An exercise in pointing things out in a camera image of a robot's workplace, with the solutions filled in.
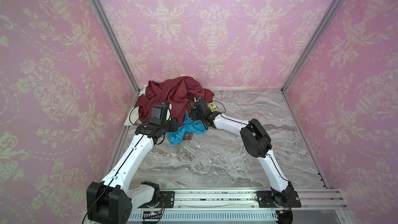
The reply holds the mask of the red plaid cloth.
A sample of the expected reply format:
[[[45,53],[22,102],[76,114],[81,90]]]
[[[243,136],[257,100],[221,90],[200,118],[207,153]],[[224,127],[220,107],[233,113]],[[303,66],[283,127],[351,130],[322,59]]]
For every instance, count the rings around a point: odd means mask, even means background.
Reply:
[[[194,133],[197,133],[198,130],[198,123],[192,120],[192,113],[191,109],[194,106],[194,100],[190,99],[188,101],[187,111],[184,115],[183,127],[184,127],[184,134],[182,139],[183,140],[191,140]]]

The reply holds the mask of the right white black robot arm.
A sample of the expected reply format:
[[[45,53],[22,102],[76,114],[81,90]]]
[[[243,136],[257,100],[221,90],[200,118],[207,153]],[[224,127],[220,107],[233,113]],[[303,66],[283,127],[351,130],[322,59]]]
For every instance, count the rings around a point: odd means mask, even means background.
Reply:
[[[276,161],[270,136],[257,119],[239,120],[219,111],[213,112],[199,96],[195,99],[192,117],[206,128],[228,131],[242,138],[244,148],[259,161],[268,177],[271,185],[271,195],[268,198],[276,205],[285,208],[302,206],[292,182],[285,177]]]

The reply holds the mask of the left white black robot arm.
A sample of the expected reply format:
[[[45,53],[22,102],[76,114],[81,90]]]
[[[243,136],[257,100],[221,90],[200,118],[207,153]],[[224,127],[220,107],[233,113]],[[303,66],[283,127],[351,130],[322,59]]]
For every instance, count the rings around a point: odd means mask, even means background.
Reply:
[[[140,124],[120,160],[100,181],[87,188],[87,212],[83,223],[125,224],[132,211],[147,205],[156,207],[160,202],[160,186],[148,181],[130,190],[130,183],[145,156],[160,144],[168,132],[178,130],[178,119],[171,116],[168,101],[152,107],[151,116]]]

